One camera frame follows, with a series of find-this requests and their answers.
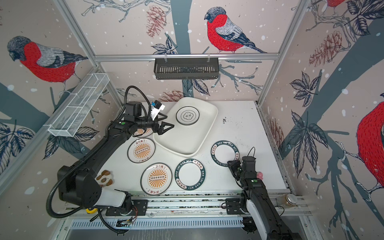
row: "white tray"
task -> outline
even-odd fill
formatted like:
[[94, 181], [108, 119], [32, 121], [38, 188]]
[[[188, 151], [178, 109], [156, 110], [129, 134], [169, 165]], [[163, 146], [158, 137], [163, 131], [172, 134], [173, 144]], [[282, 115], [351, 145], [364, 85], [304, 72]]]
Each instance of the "white tray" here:
[[[199, 119], [192, 125], [182, 125], [176, 120], [176, 113], [182, 107], [191, 106], [199, 111]], [[168, 112], [165, 122], [175, 127], [163, 135], [154, 133], [153, 140], [162, 148], [176, 155], [189, 158], [197, 154], [204, 140], [207, 138], [216, 117], [218, 109], [206, 101], [184, 97], [180, 99]]]

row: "plate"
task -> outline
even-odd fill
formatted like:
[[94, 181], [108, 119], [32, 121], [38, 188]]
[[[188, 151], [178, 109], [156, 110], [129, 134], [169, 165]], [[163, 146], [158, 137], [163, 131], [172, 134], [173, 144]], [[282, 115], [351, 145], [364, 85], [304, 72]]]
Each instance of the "plate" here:
[[220, 166], [228, 167], [228, 161], [239, 159], [239, 150], [230, 141], [218, 141], [211, 148], [211, 157]]
[[176, 120], [182, 125], [192, 125], [200, 117], [199, 111], [191, 106], [183, 107], [176, 113]]
[[141, 175], [141, 189], [148, 195], [165, 192], [172, 182], [172, 171], [164, 163], [155, 163], [147, 167]]
[[[132, 136], [136, 136], [136, 135], [140, 135], [144, 132], [144, 129], [139, 129], [137, 130]], [[147, 130], [145, 131], [145, 133], [141, 136], [138, 136], [138, 137], [148, 137], [150, 136], [151, 134], [153, 133], [153, 130], [152, 128], [147, 128]]]
[[128, 148], [128, 159], [134, 163], [145, 162], [155, 153], [155, 143], [149, 138], [139, 138]]
[[205, 168], [196, 159], [186, 159], [179, 163], [175, 170], [175, 181], [185, 190], [195, 190], [205, 180]]

